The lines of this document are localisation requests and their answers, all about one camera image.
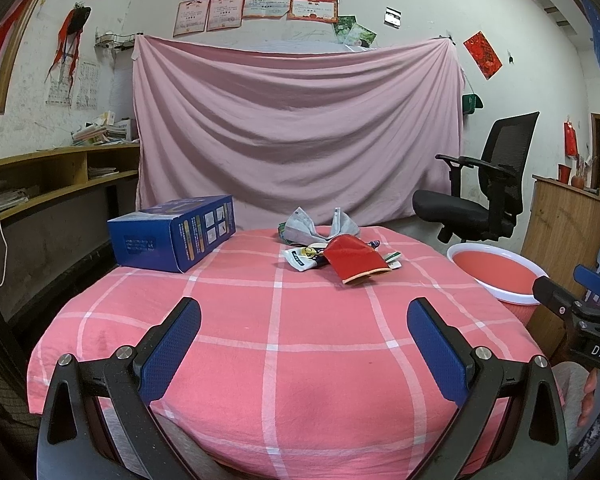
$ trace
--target mesh chair backrest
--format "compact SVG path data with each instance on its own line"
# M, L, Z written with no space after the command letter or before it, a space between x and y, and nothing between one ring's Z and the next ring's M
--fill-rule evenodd
M504 209L514 216L522 213L522 174L538 115L540 112L496 121L482 152L482 160L512 166L518 172L516 184L505 188ZM489 198L490 180L483 168L478 169L478 180L480 189Z

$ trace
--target finger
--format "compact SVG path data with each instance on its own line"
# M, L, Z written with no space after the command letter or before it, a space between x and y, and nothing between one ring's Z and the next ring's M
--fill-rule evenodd
M588 417L593 410L593 394L587 394L582 399L582 416Z
M589 377L587 377L587 382L584 383L584 392L586 394L591 394L596 389L596 384L598 384L598 369L594 368Z

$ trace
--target framed certificate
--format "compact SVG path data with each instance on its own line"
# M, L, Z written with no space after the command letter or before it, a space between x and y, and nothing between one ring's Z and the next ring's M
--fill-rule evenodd
M290 20L337 23L338 0L291 0Z
M281 18L289 12L291 0L244 0L244 18Z
M243 5L244 0L211 0L206 30L240 27Z
M209 0L191 0L178 6L176 25L173 37L205 30L206 15L209 10Z

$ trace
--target bed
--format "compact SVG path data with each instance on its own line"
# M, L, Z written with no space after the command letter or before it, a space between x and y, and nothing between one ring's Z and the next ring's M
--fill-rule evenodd
M429 246L385 228L362 229L402 268L345 286L331 267L293 270L274 230L238 232L186 274L118 267L73 298L35 347L29 408L41 413L58 357L108 357L136 344L183 296L202 328L165 394L152 403L219 462L263 477L404 480L455 405L431 377L406 326L426 297L473 346L528 361L523 325ZM486 455L498 404L471 459Z

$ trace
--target gray fabric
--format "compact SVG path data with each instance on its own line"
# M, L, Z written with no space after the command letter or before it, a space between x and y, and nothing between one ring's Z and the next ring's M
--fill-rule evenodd
M555 381L562 390L564 397L564 425L567 429L567 443L569 447L576 444L578 434L578 419L582 413L582 399L584 398L584 383L589 377L589 372L577 363L564 362L552 367Z
M320 236L315 230L314 221L311 217L299 207L289 217L285 224L284 236L286 240L296 244L309 246L311 244L329 242L338 235L360 234L360 227L349 218L346 213L337 207L333 213L333 222L331 223L331 232L328 237Z

